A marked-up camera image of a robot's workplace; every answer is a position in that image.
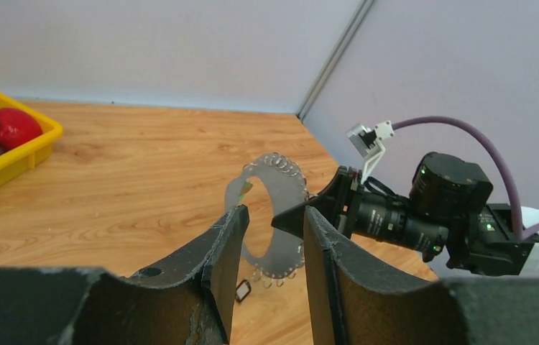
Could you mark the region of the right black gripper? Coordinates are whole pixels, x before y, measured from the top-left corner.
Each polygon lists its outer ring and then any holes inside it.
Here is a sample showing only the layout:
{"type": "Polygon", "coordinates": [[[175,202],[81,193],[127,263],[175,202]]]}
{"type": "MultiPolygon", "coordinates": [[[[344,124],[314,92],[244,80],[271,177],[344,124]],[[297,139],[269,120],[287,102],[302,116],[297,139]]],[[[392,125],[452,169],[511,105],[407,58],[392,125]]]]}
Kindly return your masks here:
{"type": "Polygon", "coordinates": [[[305,210],[310,206],[319,211],[339,233],[350,239],[362,191],[361,170],[339,166],[326,187],[309,200],[274,216],[271,225],[303,239],[305,210]]]}

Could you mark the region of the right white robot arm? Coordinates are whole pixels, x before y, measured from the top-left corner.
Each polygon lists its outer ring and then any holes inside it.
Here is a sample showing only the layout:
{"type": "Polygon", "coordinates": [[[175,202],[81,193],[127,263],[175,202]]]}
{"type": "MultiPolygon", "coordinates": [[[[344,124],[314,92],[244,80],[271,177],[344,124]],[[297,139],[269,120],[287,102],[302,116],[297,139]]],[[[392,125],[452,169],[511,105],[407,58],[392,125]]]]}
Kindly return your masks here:
{"type": "MultiPolygon", "coordinates": [[[[437,275],[538,277],[539,232],[517,239],[515,208],[490,203],[492,190],[478,164],[429,152],[407,196],[341,166],[318,195],[279,213],[272,225],[302,237],[310,206],[345,237],[358,234],[418,252],[437,275]]],[[[524,207],[522,222],[525,229],[539,224],[539,209],[524,207]]]]}

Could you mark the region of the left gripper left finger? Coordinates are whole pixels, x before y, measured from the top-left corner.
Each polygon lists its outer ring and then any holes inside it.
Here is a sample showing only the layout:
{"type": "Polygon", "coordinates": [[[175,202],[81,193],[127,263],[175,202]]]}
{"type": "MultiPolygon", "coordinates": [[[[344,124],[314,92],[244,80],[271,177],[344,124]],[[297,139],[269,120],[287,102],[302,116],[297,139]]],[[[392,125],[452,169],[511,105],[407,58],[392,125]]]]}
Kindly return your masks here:
{"type": "Polygon", "coordinates": [[[0,267],[0,344],[228,344],[246,206],[131,277],[0,267]]]}

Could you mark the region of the large keyring with small rings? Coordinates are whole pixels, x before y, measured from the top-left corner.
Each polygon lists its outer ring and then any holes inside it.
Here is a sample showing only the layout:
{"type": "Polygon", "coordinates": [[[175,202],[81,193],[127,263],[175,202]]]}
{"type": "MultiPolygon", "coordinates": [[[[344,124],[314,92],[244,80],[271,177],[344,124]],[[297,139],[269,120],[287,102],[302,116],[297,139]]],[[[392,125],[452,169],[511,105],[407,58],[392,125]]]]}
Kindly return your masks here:
{"type": "MultiPolygon", "coordinates": [[[[310,197],[307,181],[298,164],[277,152],[265,153],[248,162],[240,175],[226,186],[224,208],[239,205],[246,194],[245,186],[251,178],[258,178],[271,201],[276,216],[310,197]]],[[[271,227],[271,238],[262,256],[252,254],[246,244],[241,246],[241,256],[254,268],[252,278],[261,280],[263,287],[280,288],[296,276],[305,264],[303,241],[278,228],[271,227]]]]}

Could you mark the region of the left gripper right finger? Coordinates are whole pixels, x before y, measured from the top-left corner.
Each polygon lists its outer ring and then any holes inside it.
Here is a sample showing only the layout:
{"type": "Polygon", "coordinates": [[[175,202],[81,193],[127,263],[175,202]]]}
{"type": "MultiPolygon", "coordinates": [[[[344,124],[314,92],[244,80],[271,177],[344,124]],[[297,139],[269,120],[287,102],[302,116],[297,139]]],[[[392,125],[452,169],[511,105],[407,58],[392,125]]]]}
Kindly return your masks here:
{"type": "Polygon", "coordinates": [[[539,278],[430,282],[393,267],[307,207],[315,344],[539,344],[539,278]]]}

